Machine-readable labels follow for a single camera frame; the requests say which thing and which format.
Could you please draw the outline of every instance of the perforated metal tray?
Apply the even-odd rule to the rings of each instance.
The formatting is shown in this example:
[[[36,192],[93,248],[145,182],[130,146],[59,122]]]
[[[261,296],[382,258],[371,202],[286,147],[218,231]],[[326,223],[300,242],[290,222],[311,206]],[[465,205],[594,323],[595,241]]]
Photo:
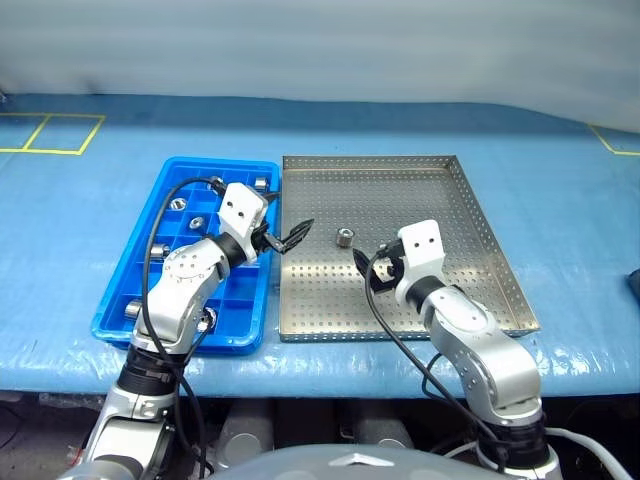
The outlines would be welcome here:
[[[435,219],[447,282],[458,284],[518,336],[539,328],[456,157],[284,157],[282,231],[315,218],[309,236],[282,258],[280,336],[285,341],[388,338],[373,318],[351,249],[336,231],[355,231],[353,246],[371,256],[404,225]],[[384,264],[377,266],[384,276]],[[376,303],[406,339],[426,338],[418,315],[391,293]]]

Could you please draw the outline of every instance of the blue tablecloth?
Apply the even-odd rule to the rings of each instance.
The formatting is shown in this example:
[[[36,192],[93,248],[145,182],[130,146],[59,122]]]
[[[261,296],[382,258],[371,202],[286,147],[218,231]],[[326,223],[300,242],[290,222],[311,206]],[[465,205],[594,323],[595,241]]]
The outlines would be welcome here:
[[[4,108],[106,121],[82,155],[0,153],[0,389],[102,393],[116,378],[125,354],[89,323],[167,158],[455,154],[542,325],[521,341],[543,393],[640,391],[640,309],[625,283],[640,267],[640,157],[614,155],[584,124],[472,104],[32,95]],[[32,130],[0,116],[0,147]],[[36,142],[75,148],[86,135],[52,122]],[[624,142],[640,150],[638,136]],[[421,396],[390,342],[281,343],[275,263],[263,345],[192,360],[199,395]],[[461,394],[446,361],[434,372]]]

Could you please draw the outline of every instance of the robotic arm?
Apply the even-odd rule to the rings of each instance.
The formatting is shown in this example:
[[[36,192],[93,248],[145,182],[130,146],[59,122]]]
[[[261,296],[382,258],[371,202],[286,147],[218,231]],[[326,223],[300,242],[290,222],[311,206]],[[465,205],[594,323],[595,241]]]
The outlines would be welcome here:
[[[505,473],[531,479],[561,478],[555,452],[544,437],[540,376],[531,355],[502,332],[493,314],[456,286],[444,284],[444,250],[437,222],[406,226],[381,248],[392,280],[375,276],[374,292],[395,288],[396,301],[411,306],[429,328],[436,349],[455,367],[469,408],[495,434],[506,453]],[[354,250],[363,275],[367,257]],[[497,469],[495,440],[479,432],[477,454]]]
[[[274,194],[263,197],[241,183],[225,185],[219,179],[193,181],[198,180],[208,181],[224,196],[220,233],[180,247],[165,259],[160,280],[147,295],[153,333],[141,309],[126,362],[107,394],[82,463],[61,479],[147,480],[166,469],[179,414],[173,409],[179,376],[197,346],[198,325],[211,322],[205,302],[234,267],[254,263],[269,248],[287,252],[313,223],[302,222],[289,237],[277,239],[264,222]]]

